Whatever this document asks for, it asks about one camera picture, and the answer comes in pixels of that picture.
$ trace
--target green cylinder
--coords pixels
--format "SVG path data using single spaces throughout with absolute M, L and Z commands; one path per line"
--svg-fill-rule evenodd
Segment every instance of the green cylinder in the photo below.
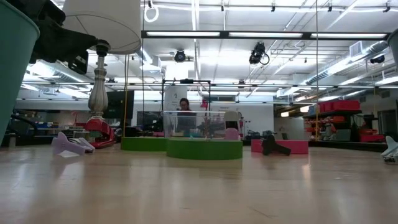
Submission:
M 0 0 L 0 142 L 24 79 L 26 66 L 39 38 L 39 28 L 25 14 Z

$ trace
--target green round platform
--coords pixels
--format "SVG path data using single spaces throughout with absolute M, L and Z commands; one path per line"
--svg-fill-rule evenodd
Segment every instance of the green round platform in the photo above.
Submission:
M 126 151 L 165 152 L 167 138 L 125 137 L 122 138 L 121 149 Z
M 179 159 L 228 160 L 241 159 L 242 141 L 169 139 L 167 156 Z

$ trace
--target acrylic box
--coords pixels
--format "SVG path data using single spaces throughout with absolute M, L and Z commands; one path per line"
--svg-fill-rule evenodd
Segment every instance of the acrylic box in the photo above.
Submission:
M 164 111 L 165 138 L 224 139 L 225 112 Z

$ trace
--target person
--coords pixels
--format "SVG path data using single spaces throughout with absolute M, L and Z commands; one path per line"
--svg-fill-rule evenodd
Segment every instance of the person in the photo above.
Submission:
M 183 132 L 184 136 L 189 137 L 190 130 L 196 128 L 196 113 L 191 112 L 189 100 L 186 98 L 181 98 L 180 107 L 181 112 L 178 112 L 177 132 Z

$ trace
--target dark hair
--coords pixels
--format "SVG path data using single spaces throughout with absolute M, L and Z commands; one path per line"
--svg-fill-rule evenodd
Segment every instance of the dark hair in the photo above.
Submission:
M 180 104 L 181 104 L 181 102 L 186 102 L 187 105 L 188 105 L 188 110 L 191 110 L 191 108 L 189 108 L 189 100 L 188 100 L 188 99 L 186 99 L 186 98 L 181 98 Z

